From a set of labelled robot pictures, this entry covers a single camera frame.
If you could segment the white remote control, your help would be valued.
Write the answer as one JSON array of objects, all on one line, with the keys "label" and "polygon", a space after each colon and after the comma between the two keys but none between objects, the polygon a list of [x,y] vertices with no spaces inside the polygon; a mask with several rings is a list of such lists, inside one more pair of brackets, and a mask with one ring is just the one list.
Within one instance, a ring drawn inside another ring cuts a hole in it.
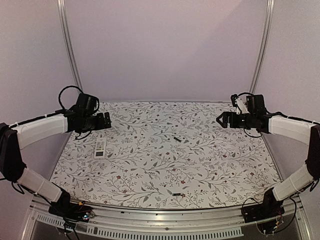
[{"label": "white remote control", "polygon": [[95,159],[104,159],[106,153],[106,138],[98,138],[96,140],[95,148],[94,148],[94,158]]}]

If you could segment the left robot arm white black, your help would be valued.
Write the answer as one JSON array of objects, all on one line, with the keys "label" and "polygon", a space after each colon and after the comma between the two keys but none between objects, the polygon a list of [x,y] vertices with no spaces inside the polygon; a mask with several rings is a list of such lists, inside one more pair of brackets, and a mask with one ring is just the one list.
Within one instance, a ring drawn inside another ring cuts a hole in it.
[{"label": "left robot arm white black", "polygon": [[79,92],[76,103],[66,108],[59,99],[60,109],[22,122],[0,125],[0,172],[3,180],[17,184],[47,200],[63,216],[74,213],[70,194],[31,170],[23,162],[21,151],[49,137],[75,132],[90,135],[93,131],[111,128],[108,112],[98,112],[97,97]]}]

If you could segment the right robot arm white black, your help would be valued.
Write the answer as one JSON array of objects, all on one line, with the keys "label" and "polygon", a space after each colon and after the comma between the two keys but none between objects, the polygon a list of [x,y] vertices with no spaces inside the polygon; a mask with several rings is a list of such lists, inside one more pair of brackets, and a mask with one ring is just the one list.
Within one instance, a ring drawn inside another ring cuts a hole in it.
[{"label": "right robot arm white black", "polygon": [[319,183],[320,125],[315,121],[287,116],[279,111],[269,112],[261,94],[246,93],[245,96],[245,102],[240,94],[230,97],[236,111],[224,111],[216,118],[221,127],[255,129],[259,133],[287,137],[308,146],[307,158],[302,167],[264,193],[258,213],[262,218],[269,218],[285,199],[307,187],[313,190]]}]

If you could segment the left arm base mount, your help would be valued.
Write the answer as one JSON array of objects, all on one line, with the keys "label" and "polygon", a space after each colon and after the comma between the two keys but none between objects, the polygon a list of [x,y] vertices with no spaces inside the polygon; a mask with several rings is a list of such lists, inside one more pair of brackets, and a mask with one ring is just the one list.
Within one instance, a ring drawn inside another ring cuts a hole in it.
[{"label": "left arm base mount", "polygon": [[86,205],[85,201],[69,202],[66,207],[62,207],[58,203],[52,203],[48,212],[73,222],[88,222],[95,216],[93,208]]}]

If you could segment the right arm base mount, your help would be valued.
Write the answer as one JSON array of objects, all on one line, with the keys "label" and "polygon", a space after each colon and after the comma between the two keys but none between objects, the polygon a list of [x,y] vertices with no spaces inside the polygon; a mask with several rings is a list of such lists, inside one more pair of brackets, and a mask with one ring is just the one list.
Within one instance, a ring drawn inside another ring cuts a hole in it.
[{"label": "right arm base mount", "polygon": [[263,204],[248,205],[241,208],[241,214],[245,223],[256,222],[280,216],[285,213],[282,205],[276,207],[264,207]]}]

